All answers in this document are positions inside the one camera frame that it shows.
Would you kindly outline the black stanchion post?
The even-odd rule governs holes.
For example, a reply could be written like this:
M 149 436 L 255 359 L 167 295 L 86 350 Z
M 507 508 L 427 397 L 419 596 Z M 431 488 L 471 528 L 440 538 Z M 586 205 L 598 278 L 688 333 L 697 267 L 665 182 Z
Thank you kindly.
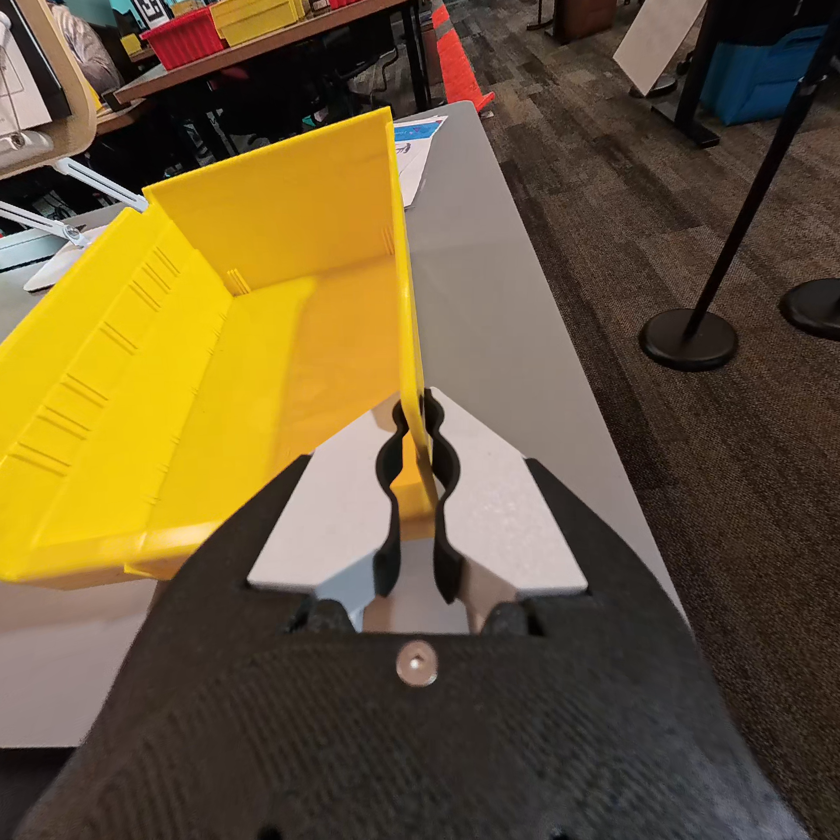
M 811 110 L 831 58 L 838 49 L 839 6 L 826 26 L 815 54 L 797 81 L 778 129 L 721 248 L 695 306 L 660 312 L 638 334 L 641 350 L 657 364 L 683 372 L 713 371 L 727 364 L 739 347 L 732 325 L 710 312 L 710 306 L 781 167 L 791 144 Z
M 839 341 L 839 279 L 808 280 L 788 290 L 779 304 L 791 326 L 811 336 Z

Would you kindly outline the blue storage box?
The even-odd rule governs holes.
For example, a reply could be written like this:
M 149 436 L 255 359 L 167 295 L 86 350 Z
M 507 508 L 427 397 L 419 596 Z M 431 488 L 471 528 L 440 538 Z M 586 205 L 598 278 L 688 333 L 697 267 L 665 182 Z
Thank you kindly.
M 719 43 L 700 104 L 725 125 L 779 118 L 826 29 L 798 28 L 772 45 Z

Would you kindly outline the cardboard board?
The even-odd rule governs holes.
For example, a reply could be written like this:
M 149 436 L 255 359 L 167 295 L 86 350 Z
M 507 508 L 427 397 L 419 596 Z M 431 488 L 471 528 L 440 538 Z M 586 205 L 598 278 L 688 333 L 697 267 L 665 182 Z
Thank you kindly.
M 1 178 L 85 151 L 96 109 L 47 2 L 2 2 Z

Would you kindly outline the wooden table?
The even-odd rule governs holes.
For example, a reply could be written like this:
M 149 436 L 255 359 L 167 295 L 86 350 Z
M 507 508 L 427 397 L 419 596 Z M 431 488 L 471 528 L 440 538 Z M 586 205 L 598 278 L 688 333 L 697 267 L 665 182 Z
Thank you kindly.
M 425 112 L 432 105 L 427 74 L 427 62 L 420 22 L 420 3 L 417 1 L 363 1 L 352 3 L 320 16 L 306 17 L 286 28 L 269 32 L 241 45 L 227 47 L 210 56 L 167 70 L 159 65 L 137 80 L 113 93 L 119 104 L 126 106 L 137 100 L 153 100 L 170 116 L 179 112 L 196 130 L 207 130 L 204 138 L 208 148 L 212 142 L 228 140 L 218 121 L 220 107 L 211 102 L 208 78 L 231 67 L 244 65 L 277 51 L 306 43 L 316 37 L 346 28 L 375 16 L 399 15 L 406 45 L 413 85 L 416 112 Z

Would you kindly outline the yellow storage tray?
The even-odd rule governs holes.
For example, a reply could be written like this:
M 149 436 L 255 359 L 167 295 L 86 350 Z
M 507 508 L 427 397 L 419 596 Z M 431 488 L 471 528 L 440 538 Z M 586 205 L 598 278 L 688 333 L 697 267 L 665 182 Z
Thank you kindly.
M 220 1 L 209 9 L 219 37 L 231 47 L 293 26 L 308 13 L 302 1 Z

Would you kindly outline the white panel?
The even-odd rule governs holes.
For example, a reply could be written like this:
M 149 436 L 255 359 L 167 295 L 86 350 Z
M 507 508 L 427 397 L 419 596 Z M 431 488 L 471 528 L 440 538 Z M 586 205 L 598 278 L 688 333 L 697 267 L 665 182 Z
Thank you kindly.
M 675 85 L 661 83 L 660 78 L 706 5 L 705 1 L 642 3 L 613 55 L 636 98 L 674 89 Z

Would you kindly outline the orange ridged cone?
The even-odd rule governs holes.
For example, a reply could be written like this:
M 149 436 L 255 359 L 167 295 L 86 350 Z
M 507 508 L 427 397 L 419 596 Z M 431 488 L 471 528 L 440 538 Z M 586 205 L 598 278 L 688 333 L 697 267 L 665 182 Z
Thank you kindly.
M 469 102 L 479 116 L 488 113 L 495 94 L 480 89 L 445 2 L 433 2 L 432 24 L 447 103 Z

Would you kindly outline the red plastic bin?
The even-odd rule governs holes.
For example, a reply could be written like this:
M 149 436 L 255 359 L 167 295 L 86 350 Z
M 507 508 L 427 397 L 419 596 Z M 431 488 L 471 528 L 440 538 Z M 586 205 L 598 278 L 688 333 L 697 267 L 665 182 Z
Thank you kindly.
M 152 48 L 167 71 L 215 55 L 227 47 L 207 6 L 148 29 L 140 37 Z

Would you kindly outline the yellow plastic bin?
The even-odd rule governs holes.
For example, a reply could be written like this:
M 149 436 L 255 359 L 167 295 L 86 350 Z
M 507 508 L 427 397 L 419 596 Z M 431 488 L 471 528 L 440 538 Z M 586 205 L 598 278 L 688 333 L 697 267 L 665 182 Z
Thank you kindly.
M 3 341 L 1 577 L 170 580 L 424 373 L 389 108 L 146 186 Z

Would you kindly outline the white printed paper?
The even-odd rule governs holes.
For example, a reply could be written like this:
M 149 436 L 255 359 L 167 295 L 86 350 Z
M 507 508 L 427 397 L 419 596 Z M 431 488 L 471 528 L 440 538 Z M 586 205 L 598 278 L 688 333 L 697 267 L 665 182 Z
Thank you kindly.
M 394 124 L 395 153 L 403 207 L 410 207 L 422 184 L 433 138 L 445 124 L 446 115 Z

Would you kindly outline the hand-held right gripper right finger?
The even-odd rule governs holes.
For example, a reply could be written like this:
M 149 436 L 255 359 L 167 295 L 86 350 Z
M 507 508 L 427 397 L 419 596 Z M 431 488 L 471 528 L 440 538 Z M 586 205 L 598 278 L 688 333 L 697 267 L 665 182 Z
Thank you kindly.
M 585 593 L 587 580 L 528 460 L 438 388 L 424 395 L 436 487 L 433 568 L 470 632 L 503 603 Z

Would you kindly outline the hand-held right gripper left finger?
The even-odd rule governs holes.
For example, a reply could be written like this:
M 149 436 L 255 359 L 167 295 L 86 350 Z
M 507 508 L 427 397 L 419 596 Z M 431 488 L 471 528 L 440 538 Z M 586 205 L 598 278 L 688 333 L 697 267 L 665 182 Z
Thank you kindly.
M 403 468 L 405 434 L 399 400 L 386 399 L 316 447 L 248 585 L 337 602 L 361 632 L 366 608 L 390 593 L 400 573 L 391 484 Z

